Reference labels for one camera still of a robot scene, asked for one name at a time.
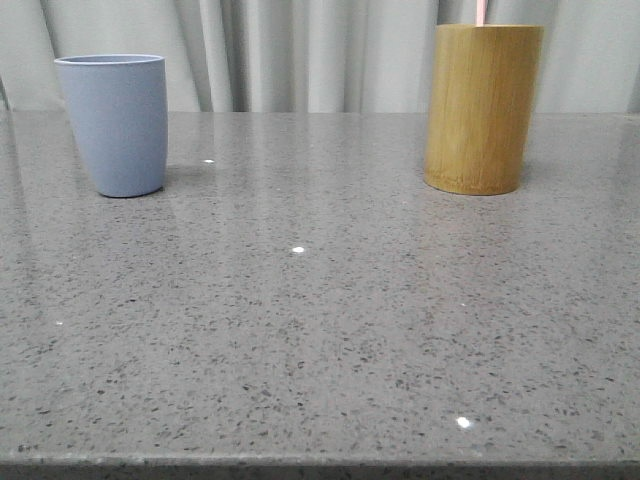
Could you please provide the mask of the blue plastic cup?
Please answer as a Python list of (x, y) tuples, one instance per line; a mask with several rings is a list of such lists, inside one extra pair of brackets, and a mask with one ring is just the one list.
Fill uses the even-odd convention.
[(160, 190), (168, 155), (165, 58), (102, 54), (54, 60), (81, 159), (103, 196)]

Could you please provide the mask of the pink chopstick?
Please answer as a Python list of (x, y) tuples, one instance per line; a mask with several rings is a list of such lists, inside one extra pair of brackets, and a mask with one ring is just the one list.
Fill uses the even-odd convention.
[(477, 26), (483, 26), (485, 24), (486, 8), (487, 8), (486, 0), (476, 1), (475, 23)]

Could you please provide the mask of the grey pleated curtain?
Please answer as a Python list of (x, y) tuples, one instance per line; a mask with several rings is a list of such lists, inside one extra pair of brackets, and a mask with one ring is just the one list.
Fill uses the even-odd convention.
[[(1, 106), (59, 110), (59, 57), (166, 60), (170, 108), (187, 112), (423, 112), (435, 30), (472, 1), (5, 1)], [(639, 108), (635, 1), (491, 1), (495, 25), (540, 25), (536, 108)]]

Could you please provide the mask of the bamboo cylinder holder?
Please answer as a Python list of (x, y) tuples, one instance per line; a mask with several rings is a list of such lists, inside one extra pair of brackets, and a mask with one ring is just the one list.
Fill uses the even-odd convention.
[(538, 25), (437, 27), (426, 184), (465, 195), (519, 187), (543, 34)]

